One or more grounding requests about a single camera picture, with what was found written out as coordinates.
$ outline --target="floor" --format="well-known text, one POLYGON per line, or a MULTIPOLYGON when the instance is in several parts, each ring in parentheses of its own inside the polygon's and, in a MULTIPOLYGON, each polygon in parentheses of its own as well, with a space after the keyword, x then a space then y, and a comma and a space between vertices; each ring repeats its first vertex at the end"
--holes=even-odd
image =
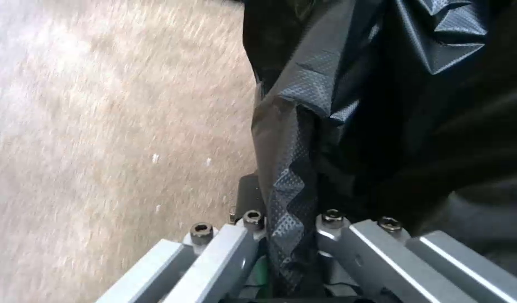
POLYGON ((0 303, 89 303, 256 164, 243 8, 0 0, 0 303))

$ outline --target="textured black fabric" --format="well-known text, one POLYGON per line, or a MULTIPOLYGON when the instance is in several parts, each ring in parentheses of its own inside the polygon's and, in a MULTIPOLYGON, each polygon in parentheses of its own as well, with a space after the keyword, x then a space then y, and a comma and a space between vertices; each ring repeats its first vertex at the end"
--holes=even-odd
POLYGON ((244 45, 276 295, 322 295, 332 207, 517 274, 517 2, 248 0, 244 45))

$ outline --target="hex socket screw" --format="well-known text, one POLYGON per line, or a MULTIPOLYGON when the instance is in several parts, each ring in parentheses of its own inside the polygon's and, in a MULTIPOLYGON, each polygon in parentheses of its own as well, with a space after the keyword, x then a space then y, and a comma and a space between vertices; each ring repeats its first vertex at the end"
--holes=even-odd
POLYGON ((229 210, 229 218, 230 218, 230 224, 234 224, 236 222, 236 207, 230 207, 229 210))
POLYGON ((402 223, 391 217, 378 219, 378 225, 386 232, 397 232, 402 229, 402 223))
POLYGON ((344 214, 337 209, 328 209, 322 214, 322 224, 326 228, 339 229, 344 223, 344 214))
POLYGON ((191 226, 189 234, 193 244, 206 245, 214 238, 214 228, 210 223, 200 222, 191 226))
POLYGON ((258 210, 249 210, 243 214, 243 226, 251 231, 260 231, 264 228, 264 216, 258 210))

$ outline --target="silver metal tube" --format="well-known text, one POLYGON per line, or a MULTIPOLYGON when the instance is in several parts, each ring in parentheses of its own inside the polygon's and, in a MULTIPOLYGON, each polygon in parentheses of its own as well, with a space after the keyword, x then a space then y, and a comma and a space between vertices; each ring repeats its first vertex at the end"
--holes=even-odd
POLYGON ((517 278, 441 231, 406 247, 482 303, 517 303, 517 278))
POLYGON ((194 260, 190 246, 160 240, 96 303, 158 302, 194 260))
POLYGON ((387 289, 404 303, 474 303, 371 220, 341 229, 340 236, 318 226, 318 249, 330 253, 365 295, 387 289))
POLYGON ((226 224, 163 303, 218 303, 243 285, 255 263, 257 247, 252 232, 226 224))

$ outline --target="bolt head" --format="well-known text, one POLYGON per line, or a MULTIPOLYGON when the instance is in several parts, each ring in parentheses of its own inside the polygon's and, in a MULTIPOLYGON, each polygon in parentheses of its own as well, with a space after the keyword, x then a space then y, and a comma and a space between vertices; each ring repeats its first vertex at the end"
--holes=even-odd
POLYGON ((264 228, 264 216, 258 210, 250 210, 243 214, 243 226, 251 231, 259 231, 264 228))
POLYGON ((214 238, 214 228, 210 223, 200 222, 191 226, 189 234, 193 244, 205 245, 214 238))
POLYGON ((378 220, 378 225, 387 232, 397 232, 402 229, 401 222, 391 217, 382 217, 378 220))
POLYGON ((236 222, 236 207, 235 206, 230 207, 229 215, 230 215, 230 224, 234 224, 236 222))
POLYGON ((337 209, 329 209, 322 214, 322 224, 326 228, 338 229, 343 226, 345 215, 337 209))

